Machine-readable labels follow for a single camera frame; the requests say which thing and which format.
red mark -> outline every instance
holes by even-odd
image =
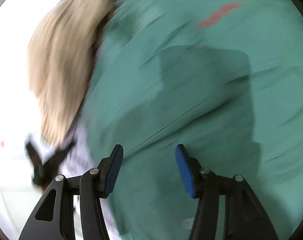
[[[224,5],[220,10],[213,12],[209,19],[202,21],[200,23],[200,27],[207,28],[211,25],[218,23],[223,16],[229,14],[232,9],[238,7],[241,7],[240,3],[231,3]]]

blue gripper pad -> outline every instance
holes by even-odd
[[[183,144],[177,145],[175,149],[175,157],[185,190],[190,195],[190,197],[194,198],[196,195],[194,176],[189,166],[190,157]]]
[[[120,166],[123,162],[124,158],[124,150],[123,147],[117,144],[113,151],[110,154],[110,157],[107,160],[107,163],[104,167],[104,170],[107,170],[106,174],[106,186],[105,186],[105,193],[108,197],[110,193],[113,192],[116,180],[118,177],[118,173],[120,170]]]

beige furry object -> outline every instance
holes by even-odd
[[[63,0],[35,30],[27,51],[29,89],[38,102],[44,141],[58,145],[87,92],[99,23],[115,0]]]

green fabric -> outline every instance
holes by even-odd
[[[240,3],[208,28],[199,24]],[[242,174],[277,234],[303,217],[303,19],[290,0],[122,0],[105,28],[83,117],[98,163],[124,161],[109,204],[123,239],[185,240],[174,149]]]

silver screw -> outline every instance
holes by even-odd
[[[236,175],[235,180],[237,180],[238,182],[242,182],[244,180],[244,177],[241,175]]]
[[[200,172],[201,172],[202,174],[209,174],[210,169],[208,169],[208,168],[202,168],[202,169],[200,170]]]
[[[64,179],[64,176],[62,176],[62,175],[57,175],[55,178],[56,181],[62,181],[63,179]]]
[[[95,175],[99,172],[99,170],[97,168],[92,168],[89,173],[92,174],[92,175]]]

